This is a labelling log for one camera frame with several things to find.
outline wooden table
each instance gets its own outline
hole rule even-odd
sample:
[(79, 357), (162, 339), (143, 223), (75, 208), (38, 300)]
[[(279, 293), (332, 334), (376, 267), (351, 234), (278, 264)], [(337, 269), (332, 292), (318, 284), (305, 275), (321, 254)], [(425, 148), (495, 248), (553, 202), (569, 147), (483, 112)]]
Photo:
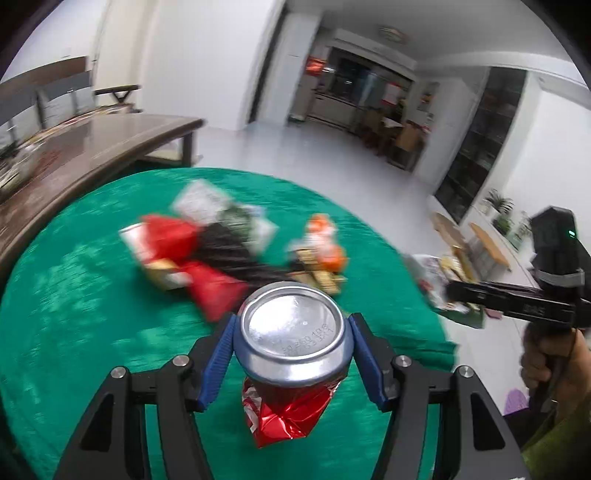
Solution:
[(488, 233), (475, 223), (470, 228), (476, 235), (470, 243), (473, 263), (483, 280), (489, 278), (498, 267), (511, 270), (507, 258)]
[(59, 211), (176, 138), (183, 137), (179, 166), (190, 166), (193, 131), (202, 125), (198, 118), (97, 115), (45, 139), (33, 178), (0, 204), (0, 294), (17, 259)]

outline chair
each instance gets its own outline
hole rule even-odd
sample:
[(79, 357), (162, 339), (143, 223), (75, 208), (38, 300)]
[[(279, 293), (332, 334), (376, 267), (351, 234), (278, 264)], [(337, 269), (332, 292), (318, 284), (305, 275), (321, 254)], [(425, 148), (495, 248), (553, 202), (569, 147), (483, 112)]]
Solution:
[(382, 112), (378, 110), (367, 110), (363, 118), (363, 127), (365, 134), (363, 135), (363, 143), (368, 147), (372, 143), (377, 142), (382, 129)]

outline finger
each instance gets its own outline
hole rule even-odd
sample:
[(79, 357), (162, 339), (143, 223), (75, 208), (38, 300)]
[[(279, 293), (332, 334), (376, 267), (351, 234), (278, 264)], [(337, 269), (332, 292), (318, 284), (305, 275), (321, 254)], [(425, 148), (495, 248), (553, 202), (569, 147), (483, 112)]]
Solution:
[(546, 360), (547, 357), (539, 350), (526, 350), (521, 355), (521, 366), (541, 369), (546, 366)]
[(573, 333), (546, 336), (540, 340), (539, 348), (542, 353), (552, 356), (568, 356), (573, 346)]
[(519, 374), (521, 376), (521, 379), (523, 380), (523, 383), (525, 384), (525, 386), (527, 388), (529, 388), (530, 390), (535, 390), (536, 388), (538, 388), (538, 385), (540, 383), (537, 380), (534, 380), (531, 377), (529, 377), (529, 375), (526, 373), (526, 371), (523, 368), (521, 369)]

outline plastic bag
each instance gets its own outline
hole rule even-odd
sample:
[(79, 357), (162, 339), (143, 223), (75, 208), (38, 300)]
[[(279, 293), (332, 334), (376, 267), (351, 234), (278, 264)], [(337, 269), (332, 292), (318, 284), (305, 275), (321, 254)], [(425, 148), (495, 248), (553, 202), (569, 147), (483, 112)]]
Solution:
[(192, 283), (187, 288), (208, 322), (217, 322), (246, 296), (248, 283), (209, 265), (192, 261), (182, 265), (181, 269), (191, 276)]
[(186, 260), (197, 248), (199, 228), (180, 218), (145, 215), (146, 244), (156, 258), (168, 258), (175, 263)]

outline white wall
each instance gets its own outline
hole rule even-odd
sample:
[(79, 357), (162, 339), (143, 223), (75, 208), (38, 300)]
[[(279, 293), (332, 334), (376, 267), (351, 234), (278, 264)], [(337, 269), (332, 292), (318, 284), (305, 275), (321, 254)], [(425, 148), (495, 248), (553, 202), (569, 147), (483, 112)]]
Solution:
[[(458, 77), (424, 79), (415, 91), (422, 92), (432, 81), (440, 84), (429, 108), (434, 125), (413, 175), (435, 189), (453, 161), (479, 96)], [(407, 118), (413, 120), (413, 112)]]
[(257, 120), (285, 125), (319, 24), (320, 15), (289, 13), (285, 18)]
[[(158, 0), (111, 0), (99, 39), (94, 86), (107, 88), (140, 83), (152, 17)], [(135, 101), (132, 92), (128, 101)], [(110, 95), (101, 95), (105, 105), (113, 103)]]
[(572, 210), (581, 243), (591, 249), (591, 111), (541, 92), (524, 142), (503, 194), (529, 215), (548, 205)]
[(142, 69), (146, 113), (244, 127), (282, 0), (161, 0)]
[(98, 29), (108, 0), (64, 0), (33, 31), (2, 81), (55, 61), (95, 54)]

